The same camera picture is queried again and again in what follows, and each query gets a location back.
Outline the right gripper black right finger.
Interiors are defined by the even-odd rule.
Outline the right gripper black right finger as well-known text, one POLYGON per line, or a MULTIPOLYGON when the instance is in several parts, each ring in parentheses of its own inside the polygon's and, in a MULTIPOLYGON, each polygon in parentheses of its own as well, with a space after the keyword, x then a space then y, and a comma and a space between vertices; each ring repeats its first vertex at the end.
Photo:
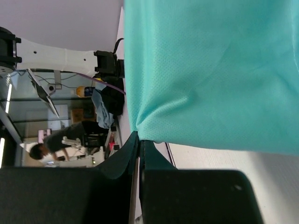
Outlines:
POLYGON ((177 169, 155 147, 140 146, 140 201, 146 224, 261 224, 249 179, 239 170, 177 169))

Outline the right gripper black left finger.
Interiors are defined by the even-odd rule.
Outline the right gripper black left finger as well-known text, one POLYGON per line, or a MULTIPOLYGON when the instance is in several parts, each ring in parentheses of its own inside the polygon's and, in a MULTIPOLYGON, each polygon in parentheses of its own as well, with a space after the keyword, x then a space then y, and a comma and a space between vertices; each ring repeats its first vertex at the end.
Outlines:
POLYGON ((138 134, 93 168, 2 168, 3 224, 132 224, 138 134))

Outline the teal t shirt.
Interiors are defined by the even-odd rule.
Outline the teal t shirt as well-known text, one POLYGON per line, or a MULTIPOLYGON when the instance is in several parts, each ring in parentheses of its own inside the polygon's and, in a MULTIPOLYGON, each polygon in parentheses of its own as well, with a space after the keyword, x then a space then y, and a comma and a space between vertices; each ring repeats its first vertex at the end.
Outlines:
POLYGON ((124 64, 141 140, 298 155, 298 1, 127 0, 124 64))

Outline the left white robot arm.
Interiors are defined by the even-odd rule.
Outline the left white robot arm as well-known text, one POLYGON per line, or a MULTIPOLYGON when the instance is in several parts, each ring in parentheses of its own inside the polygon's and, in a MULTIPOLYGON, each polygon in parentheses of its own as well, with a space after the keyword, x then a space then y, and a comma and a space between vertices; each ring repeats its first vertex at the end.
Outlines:
POLYGON ((124 61, 118 59, 115 51, 76 51, 50 47, 19 38, 1 28, 1 75, 28 69, 67 71, 99 78, 125 77, 124 61))

